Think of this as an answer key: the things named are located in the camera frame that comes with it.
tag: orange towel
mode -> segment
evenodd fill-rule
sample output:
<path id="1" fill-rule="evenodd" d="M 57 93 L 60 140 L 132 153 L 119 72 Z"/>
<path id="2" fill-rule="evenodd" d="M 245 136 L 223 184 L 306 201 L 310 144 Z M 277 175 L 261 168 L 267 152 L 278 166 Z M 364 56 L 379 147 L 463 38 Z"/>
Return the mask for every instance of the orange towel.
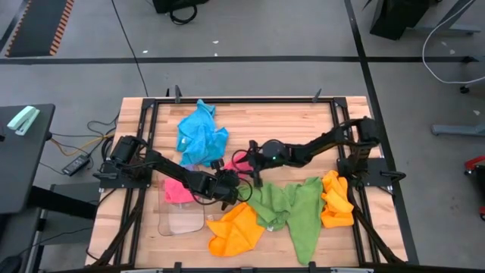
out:
<path id="1" fill-rule="evenodd" d="M 209 240 L 209 252 L 214 256 L 228 257 L 254 249 L 264 228 L 258 226 L 255 210 L 242 202 L 219 221 L 207 221 L 215 236 Z"/>
<path id="2" fill-rule="evenodd" d="M 329 171 L 322 178 L 324 193 L 321 198 L 327 202 L 321 213 L 321 222 L 325 228 L 346 227 L 354 224 L 352 210 L 354 206 L 347 199 L 347 179 L 339 177 L 336 171 Z"/>

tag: blue cloth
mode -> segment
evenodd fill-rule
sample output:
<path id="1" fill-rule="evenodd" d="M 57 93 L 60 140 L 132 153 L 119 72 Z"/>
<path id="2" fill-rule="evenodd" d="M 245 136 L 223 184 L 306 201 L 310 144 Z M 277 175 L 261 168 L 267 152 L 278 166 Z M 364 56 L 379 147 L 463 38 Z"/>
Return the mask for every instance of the blue cloth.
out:
<path id="1" fill-rule="evenodd" d="M 182 152 L 181 165 L 203 164 L 222 158 L 229 133 L 217 129 L 214 122 L 215 106 L 206 105 L 201 99 L 197 109 L 178 125 L 177 151 Z"/>

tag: wooden table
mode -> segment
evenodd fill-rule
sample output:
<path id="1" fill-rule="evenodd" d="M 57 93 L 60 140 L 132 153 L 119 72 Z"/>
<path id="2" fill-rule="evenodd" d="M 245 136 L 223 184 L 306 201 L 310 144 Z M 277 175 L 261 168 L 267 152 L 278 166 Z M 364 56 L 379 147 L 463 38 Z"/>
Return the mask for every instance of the wooden table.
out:
<path id="1" fill-rule="evenodd" d="M 115 139 L 121 136 L 136 135 L 140 108 L 143 98 L 125 98 L 120 110 Z M 346 97 L 350 118 L 371 116 L 364 96 Z M 155 130 L 154 149 L 179 162 L 180 154 L 175 152 L 177 125 L 190 115 L 194 105 L 163 105 L 158 110 Z M 148 128 L 150 116 L 146 118 Z M 269 139 L 279 139 L 284 143 L 307 143 L 332 127 L 330 107 L 317 103 L 258 103 L 258 104 L 218 104 L 215 121 L 217 127 L 226 127 L 229 140 L 224 161 L 230 160 L 237 149 L 247 149 L 249 140 L 260 144 Z M 302 183 L 307 177 L 322 176 L 329 170 L 336 169 L 337 149 L 331 149 L 313 158 L 304 168 L 282 167 L 265 170 L 261 176 L 266 181 L 284 186 L 288 183 Z M 380 150 L 373 149 L 371 157 L 379 157 Z M 265 231 L 256 248 L 247 253 L 219 258 L 208 251 L 208 241 L 212 232 L 204 226 L 200 231 L 161 236 L 158 231 L 160 215 L 165 219 L 166 209 L 159 209 L 159 180 L 165 176 L 154 173 L 152 186 L 145 198 L 142 226 L 139 234 L 136 268 L 173 268 L 175 262 L 182 262 L 184 268 L 234 268 L 253 267 L 299 267 L 293 243 L 287 228 L 278 232 Z M 401 231 L 396 217 L 391 195 L 377 188 L 366 188 L 371 217 L 376 231 L 401 259 L 406 260 Z M 89 252 L 100 256 L 113 239 L 120 227 L 121 211 L 126 190 L 119 189 L 109 196 L 100 206 L 92 232 Z M 205 216 L 219 219 L 224 213 L 221 204 L 205 207 Z M 362 240 L 365 255 L 371 260 L 369 244 L 364 229 Z M 131 234 L 125 240 L 122 262 L 127 261 Z M 317 248 L 313 255 L 317 266 L 353 266 L 358 265 L 355 243 L 350 227 L 322 228 Z M 87 258 L 86 264 L 92 263 Z"/>

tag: pink towel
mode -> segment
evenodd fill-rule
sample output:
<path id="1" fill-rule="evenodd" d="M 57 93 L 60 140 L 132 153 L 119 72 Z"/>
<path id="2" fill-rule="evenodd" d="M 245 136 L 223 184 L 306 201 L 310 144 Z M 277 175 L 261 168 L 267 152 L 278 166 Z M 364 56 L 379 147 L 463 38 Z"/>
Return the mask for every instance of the pink towel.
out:
<path id="1" fill-rule="evenodd" d="M 193 200 L 192 194 L 183 187 L 181 182 L 173 178 L 165 179 L 165 202 L 178 204 Z"/>
<path id="2" fill-rule="evenodd" d="M 237 155 L 234 156 L 234 163 L 236 163 L 236 167 L 234 167 L 233 163 L 229 161 L 226 163 L 224 166 L 224 169 L 226 170 L 234 170 L 234 171 L 252 171 L 252 167 L 249 166 L 249 162 L 242 162 L 242 163 L 237 163 L 238 160 L 244 157 L 246 155 L 245 152 L 239 152 Z M 247 174 L 238 174 L 240 178 L 244 178 L 247 176 Z"/>

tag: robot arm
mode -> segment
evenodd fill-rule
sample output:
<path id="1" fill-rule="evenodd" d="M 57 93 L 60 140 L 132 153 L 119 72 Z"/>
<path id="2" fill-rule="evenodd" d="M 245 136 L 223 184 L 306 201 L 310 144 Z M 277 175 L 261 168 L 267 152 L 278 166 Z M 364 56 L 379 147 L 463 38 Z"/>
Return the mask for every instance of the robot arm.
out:
<path id="1" fill-rule="evenodd" d="M 357 130 L 357 142 L 353 141 L 348 133 L 352 127 Z M 347 177 L 366 171 L 369 153 L 372 148 L 379 145 L 375 121 L 370 118 L 347 121 L 304 145 L 269 140 L 263 146 L 258 147 L 258 144 L 251 140 L 249 151 L 238 162 L 249 162 L 253 168 L 254 185 L 261 187 L 259 171 L 283 165 L 301 168 L 307 165 L 314 156 L 338 145 L 350 146 L 351 149 L 350 156 L 346 159 L 346 165 L 343 166 L 346 171 L 341 174 L 342 176 Z"/>
<path id="2" fill-rule="evenodd" d="M 165 158 L 160 152 L 146 148 L 142 163 L 133 164 L 137 151 L 143 148 L 146 148 L 144 140 L 134 136 L 123 136 L 113 149 L 110 156 L 111 163 L 123 175 L 133 180 L 141 180 L 151 170 L 156 170 L 180 181 L 192 195 L 223 202 L 223 208 L 236 203 L 239 194 L 237 190 L 239 178 L 235 171 L 221 170 L 223 164 L 221 161 L 211 164 L 212 168 L 216 169 L 215 174 L 205 171 L 189 171 Z"/>

